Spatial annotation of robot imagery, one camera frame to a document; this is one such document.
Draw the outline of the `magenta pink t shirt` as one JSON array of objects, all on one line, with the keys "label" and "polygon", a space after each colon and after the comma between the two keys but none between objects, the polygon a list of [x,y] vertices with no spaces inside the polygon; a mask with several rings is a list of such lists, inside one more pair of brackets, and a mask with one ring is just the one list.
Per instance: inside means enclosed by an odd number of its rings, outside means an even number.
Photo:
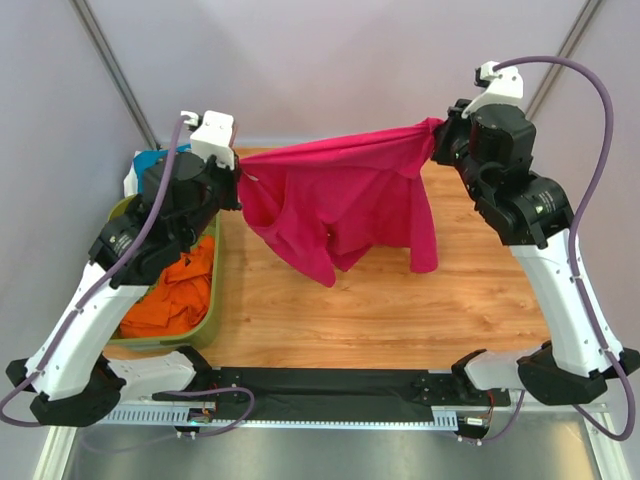
[{"label": "magenta pink t shirt", "polygon": [[247,225],[284,262],[331,287],[376,246],[406,248],[414,273],[437,269],[421,170],[442,120],[277,148],[240,161]]}]

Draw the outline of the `olive green plastic basket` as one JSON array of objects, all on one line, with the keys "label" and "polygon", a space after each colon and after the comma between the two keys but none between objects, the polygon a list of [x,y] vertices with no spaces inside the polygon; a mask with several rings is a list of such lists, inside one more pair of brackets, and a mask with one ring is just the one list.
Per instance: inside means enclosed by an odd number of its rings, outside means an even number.
[{"label": "olive green plastic basket", "polygon": [[190,251],[134,303],[108,344],[151,350],[211,343],[218,328],[222,256],[220,216],[215,215]]}]

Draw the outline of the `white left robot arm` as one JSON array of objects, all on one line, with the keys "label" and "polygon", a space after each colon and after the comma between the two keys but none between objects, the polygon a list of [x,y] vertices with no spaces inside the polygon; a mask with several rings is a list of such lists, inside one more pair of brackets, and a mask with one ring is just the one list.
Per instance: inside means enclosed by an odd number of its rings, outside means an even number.
[{"label": "white left robot arm", "polygon": [[103,350],[130,308],[215,215],[240,209],[238,179],[237,154],[226,147],[204,156],[179,152],[145,170],[142,192],[126,199],[90,248],[74,296],[45,343],[8,364],[11,394],[34,395],[33,420],[15,425],[86,427],[121,402],[199,401],[208,394],[212,367],[191,346],[133,361],[108,359]]}]

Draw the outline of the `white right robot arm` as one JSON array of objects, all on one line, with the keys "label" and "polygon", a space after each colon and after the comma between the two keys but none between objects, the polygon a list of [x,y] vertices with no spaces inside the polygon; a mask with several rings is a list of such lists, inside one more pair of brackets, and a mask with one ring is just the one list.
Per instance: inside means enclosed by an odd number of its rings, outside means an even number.
[{"label": "white right robot arm", "polygon": [[435,133],[433,161],[452,166],[474,209],[524,270],[550,338],[529,351],[477,350],[454,364],[452,395],[470,404],[489,389],[523,389],[551,406],[589,404],[616,378],[593,332],[571,271],[574,212],[564,189],[535,173],[535,126],[516,106],[476,112],[459,99]]}]

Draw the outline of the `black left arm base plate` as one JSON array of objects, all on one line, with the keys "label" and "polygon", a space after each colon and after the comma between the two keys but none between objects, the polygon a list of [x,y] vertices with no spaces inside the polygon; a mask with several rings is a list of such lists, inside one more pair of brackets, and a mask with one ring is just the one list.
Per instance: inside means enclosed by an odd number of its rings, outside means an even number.
[{"label": "black left arm base plate", "polygon": [[182,390],[166,390],[155,393],[155,401],[204,401],[223,403],[242,403],[249,400],[246,393],[238,392],[238,386],[221,378],[220,370],[197,373],[194,379]]}]

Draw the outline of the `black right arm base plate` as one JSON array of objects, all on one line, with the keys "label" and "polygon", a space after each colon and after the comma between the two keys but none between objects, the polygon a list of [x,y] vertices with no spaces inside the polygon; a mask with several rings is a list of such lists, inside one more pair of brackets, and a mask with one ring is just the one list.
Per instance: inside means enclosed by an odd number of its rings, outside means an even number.
[{"label": "black right arm base plate", "polygon": [[430,406],[506,407],[511,405],[507,391],[480,390],[466,377],[453,373],[421,372],[414,386],[421,400]]}]

